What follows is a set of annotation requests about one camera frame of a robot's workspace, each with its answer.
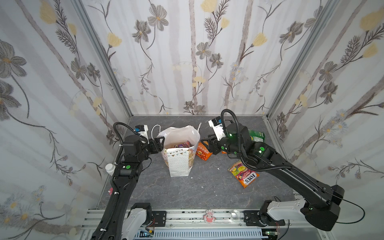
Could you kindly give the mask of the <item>white cartoon paper bag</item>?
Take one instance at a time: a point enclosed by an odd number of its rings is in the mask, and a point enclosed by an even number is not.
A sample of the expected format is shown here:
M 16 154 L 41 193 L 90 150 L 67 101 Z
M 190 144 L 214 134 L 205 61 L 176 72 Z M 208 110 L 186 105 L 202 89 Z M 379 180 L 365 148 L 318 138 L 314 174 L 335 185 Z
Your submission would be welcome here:
M 169 168 L 171 177 L 187 177 L 194 165 L 198 143 L 200 142 L 200 127 L 188 125 L 182 128 L 169 127 L 160 130 L 157 137 L 165 137 L 162 156 Z M 190 141 L 190 148 L 169 148 Z

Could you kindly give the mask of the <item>purple Fox's candy bag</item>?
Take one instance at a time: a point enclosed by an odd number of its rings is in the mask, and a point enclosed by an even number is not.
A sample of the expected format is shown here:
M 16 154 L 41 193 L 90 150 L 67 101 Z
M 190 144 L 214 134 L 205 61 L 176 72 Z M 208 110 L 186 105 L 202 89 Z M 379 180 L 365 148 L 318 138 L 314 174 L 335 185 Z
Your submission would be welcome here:
M 184 143 L 181 143 L 181 144 L 177 145 L 178 148 L 190 148 L 191 146 L 192 146 L 192 144 L 191 144 L 190 141 L 186 141 Z

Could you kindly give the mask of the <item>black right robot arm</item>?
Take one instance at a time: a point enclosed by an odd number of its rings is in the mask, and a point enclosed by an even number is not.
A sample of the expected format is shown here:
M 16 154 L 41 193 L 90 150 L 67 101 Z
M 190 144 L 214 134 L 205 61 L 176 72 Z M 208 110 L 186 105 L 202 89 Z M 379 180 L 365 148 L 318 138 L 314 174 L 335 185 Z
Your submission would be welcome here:
M 266 172 L 276 177 L 302 196 L 288 202 L 266 200 L 258 211 L 244 214 L 248 226 L 284 225 L 288 220 L 306 221 L 313 227 L 329 232 L 339 224 L 340 204 L 345 190 L 329 186 L 292 165 L 273 147 L 252 140 L 246 126 L 239 123 L 235 113 L 224 109 L 219 117 L 209 120 L 214 134 L 202 139 L 209 152 L 216 155 L 226 152 L 231 159 L 253 173 Z

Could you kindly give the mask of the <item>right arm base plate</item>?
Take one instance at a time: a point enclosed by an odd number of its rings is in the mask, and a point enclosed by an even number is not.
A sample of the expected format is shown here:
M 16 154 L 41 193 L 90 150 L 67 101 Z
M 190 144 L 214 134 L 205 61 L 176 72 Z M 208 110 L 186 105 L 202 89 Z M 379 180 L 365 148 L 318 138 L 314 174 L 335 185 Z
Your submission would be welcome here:
M 260 211 L 243 211 L 244 222 L 247 227 L 278 227 L 285 226 L 284 220 L 273 220 L 267 214 L 261 214 Z

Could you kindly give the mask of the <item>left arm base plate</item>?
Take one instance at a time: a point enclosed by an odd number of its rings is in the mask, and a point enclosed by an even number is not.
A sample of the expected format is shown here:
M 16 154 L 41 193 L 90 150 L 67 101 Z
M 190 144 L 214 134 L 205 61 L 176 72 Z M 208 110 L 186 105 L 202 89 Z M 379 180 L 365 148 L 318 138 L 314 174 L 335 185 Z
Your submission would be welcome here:
M 130 211 L 125 224 L 128 228 L 164 227 L 166 225 L 166 211 L 148 211 L 136 208 Z

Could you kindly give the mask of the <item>orange red snack packet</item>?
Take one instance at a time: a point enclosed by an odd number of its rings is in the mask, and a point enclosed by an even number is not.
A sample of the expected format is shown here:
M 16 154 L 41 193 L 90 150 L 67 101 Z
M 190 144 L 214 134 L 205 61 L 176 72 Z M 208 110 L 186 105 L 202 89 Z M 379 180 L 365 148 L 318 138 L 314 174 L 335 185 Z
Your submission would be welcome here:
M 212 153 L 209 152 L 209 150 L 202 143 L 198 143 L 196 155 L 200 159 L 207 161 L 211 157 Z

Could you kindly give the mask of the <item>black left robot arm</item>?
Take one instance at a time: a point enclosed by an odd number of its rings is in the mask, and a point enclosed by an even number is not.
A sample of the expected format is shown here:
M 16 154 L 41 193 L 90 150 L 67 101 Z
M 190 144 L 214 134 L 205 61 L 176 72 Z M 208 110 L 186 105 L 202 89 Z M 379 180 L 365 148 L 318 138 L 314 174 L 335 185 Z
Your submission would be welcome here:
M 131 128 L 116 122 L 113 130 L 120 141 L 118 157 L 111 167 L 107 167 L 113 191 L 100 223 L 90 237 L 92 240 L 132 240 L 141 227 L 155 225 L 151 204 L 136 203 L 130 210 L 128 204 L 144 170 L 143 162 L 163 150 L 165 139 L 148 138 L 146 125 Z

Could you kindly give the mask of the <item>orange green Fox's candy bag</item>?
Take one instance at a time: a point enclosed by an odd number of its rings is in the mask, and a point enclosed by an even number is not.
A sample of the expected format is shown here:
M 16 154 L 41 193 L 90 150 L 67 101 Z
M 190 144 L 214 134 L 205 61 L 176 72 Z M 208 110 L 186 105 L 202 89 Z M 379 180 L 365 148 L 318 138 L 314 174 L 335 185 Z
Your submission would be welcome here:
M 241 161 L 235 162 L 228 171 L 240 182 L 243 188 L 247 188 L 260 175 L 247 168 Z

